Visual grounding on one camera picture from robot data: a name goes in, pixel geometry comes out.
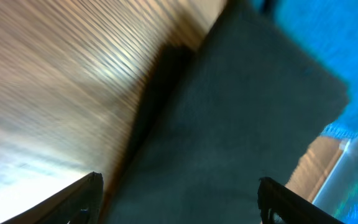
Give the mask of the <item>dark blue towel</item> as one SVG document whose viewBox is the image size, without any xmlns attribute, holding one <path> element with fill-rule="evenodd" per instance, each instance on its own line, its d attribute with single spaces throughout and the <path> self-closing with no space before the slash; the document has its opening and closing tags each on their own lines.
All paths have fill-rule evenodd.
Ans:
<svg viewBox="0 0 358 224">
<path fill-rule="evenodd" d="M 358 0 L 252 1 L 284 32 L 348 85 L 349 104 L 323 136 L 358 135 Z"/>
</svg>

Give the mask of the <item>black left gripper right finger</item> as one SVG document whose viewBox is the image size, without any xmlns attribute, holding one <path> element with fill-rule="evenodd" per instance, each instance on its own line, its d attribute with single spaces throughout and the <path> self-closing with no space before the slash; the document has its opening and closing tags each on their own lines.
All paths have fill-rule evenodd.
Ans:
<svg viewBox="0 0 358 224">
<path fill-rule="evenodd" d="M 263 224 L 343 224 L 270 177 L 260 179 L 257 195 Z"/>
</svg>

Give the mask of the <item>black cloth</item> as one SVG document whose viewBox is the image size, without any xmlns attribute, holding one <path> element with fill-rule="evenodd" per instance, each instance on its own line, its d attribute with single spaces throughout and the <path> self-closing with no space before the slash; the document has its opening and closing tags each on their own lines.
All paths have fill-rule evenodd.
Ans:
<svg viewBox="0 0 358 224">
<path fill-rule="evenodd" d="M 346 85 L 245 1 L 230 1 L 130 164 L 106 223 L 259 223 L 347 105 Z"/>
</svg>

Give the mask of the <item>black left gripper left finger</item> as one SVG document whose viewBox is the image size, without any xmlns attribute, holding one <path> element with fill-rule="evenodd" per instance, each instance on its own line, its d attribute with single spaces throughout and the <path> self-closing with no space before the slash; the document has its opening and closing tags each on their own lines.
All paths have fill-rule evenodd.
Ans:
<svg viewBox="0 0 358 224">
<path fill-rule="evenodd" d="M 103 185 L 103 175 L 90 172 L 43 202 L 2 224 L 97 224 Z"/>
</svg>

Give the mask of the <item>clear plastic container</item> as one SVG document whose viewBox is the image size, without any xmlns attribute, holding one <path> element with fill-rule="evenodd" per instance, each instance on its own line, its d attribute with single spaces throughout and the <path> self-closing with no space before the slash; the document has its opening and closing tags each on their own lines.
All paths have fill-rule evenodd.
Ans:
<svg viewBox="0 0 358 224">
<path fill-rule="evenodd" d="M 332 217 L 346 191 L 358 176 L 358 136 L 342 146 L 341 152 L 340 158 L 313 200 L 315 206 Z"/>
</svg>

